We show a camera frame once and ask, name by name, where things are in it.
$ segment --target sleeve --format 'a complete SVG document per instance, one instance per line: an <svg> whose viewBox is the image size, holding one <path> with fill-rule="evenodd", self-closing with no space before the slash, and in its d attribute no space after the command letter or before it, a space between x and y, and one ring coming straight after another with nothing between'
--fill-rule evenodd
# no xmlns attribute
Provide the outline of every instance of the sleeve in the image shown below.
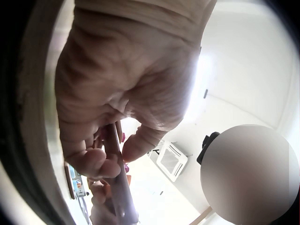
<svg viewBox="0 0 300 225"><path fill-rule="evenodd" d="M217 0L75 0L80 9L135 20L199 44Z"/></svg>

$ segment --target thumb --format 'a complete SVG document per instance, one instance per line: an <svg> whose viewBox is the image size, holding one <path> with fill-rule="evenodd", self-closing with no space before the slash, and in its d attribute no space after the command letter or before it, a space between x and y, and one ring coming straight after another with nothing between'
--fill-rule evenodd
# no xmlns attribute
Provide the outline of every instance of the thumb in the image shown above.
<svg viewBox="0 0 300 225"><path fill-rule="evenodd" d="M134 161L154 149L167 131L141 125L124 143L122 156L125 162Z"/></svg>

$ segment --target pink object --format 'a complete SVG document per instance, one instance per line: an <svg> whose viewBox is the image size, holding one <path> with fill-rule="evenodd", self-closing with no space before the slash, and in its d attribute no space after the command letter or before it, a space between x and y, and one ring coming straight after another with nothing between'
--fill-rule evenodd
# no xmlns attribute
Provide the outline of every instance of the pink object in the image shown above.
<svg viewBox="0 0 300 225"><path fill-rule="evenodd" d="M123 133L122 142L125 141L125 133Z"/></svg>
<svg viewBox="0 0 300 225"><path fill-rule="evenodd" d="M125 166L125 171L126 171L126 173L128 173L128 172L129 172L129 167L128 167L128 165L127 165L127 164L124 164L124 166Z"/></svg>

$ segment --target hand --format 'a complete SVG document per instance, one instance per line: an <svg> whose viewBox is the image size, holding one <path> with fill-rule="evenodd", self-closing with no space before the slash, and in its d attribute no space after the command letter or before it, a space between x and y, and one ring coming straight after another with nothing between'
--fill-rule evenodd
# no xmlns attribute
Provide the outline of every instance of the hand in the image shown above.
<svg viewBox="0 0 300 225"><path fill-rule="evenodd" d="M94 182L89 178L87 181L93 194L91 199L93 207L90 216L93 225L117 225L117 217L113 212L111 198L106 192L105 185L100 181Z"/></svg>
<svg viewBox="0 0 300 225"><path fill-rule="evenodd" d="M94 140L125 117L142 125L124 143L133 161L183 119L200 46L146 24L80 9L58 60L55 93L65 160L84 176L120 168Z"/></svg>

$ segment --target blurred circle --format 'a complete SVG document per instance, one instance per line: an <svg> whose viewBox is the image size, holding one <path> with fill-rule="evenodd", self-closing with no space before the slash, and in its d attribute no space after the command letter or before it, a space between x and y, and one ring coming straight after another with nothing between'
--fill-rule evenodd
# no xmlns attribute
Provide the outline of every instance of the blurred circle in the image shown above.
<svg viewBox="0 0 300 225"><path fill-rule="evenodd" d="M282 216L299 190L299 163L274 130L241 125L221 133L201 164L201 186L212 209L242 225L265 225Z"/></svg>

